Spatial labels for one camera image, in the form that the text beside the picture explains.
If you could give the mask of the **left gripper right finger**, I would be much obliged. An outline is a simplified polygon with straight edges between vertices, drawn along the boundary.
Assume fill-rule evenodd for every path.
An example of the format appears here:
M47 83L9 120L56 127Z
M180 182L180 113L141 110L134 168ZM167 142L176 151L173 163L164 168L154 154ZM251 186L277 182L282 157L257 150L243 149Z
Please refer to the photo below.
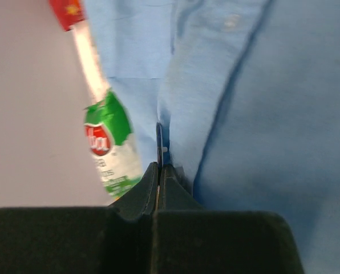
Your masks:
M153 273L302 273L292 231L278 214L203 209L161 171L152 225Z

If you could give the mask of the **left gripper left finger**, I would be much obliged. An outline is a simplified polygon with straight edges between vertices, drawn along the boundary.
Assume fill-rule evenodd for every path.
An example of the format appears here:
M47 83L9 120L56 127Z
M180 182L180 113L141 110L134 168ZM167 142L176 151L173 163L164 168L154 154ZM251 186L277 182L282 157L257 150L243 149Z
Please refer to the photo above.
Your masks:
M0 208L0 273L148 273L158 175L109 206Z

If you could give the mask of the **blue round brooch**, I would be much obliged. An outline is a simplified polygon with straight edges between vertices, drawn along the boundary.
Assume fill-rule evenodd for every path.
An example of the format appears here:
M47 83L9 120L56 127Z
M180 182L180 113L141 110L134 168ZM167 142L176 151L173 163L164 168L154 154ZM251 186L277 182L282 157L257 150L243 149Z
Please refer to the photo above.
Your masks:
M164 154L168 148L163 146L163 128L160 122L156 123L156 144L157 144L157 163L158 167L162 168L164 165Z

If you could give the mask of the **light blue shirt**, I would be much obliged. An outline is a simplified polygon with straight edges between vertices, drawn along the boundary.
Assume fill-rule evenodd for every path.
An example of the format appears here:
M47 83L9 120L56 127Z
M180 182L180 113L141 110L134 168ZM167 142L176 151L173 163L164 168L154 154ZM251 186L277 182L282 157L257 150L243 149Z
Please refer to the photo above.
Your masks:
M307 273L340 273L340 1L85 1L143 167L211 209L274 211Z

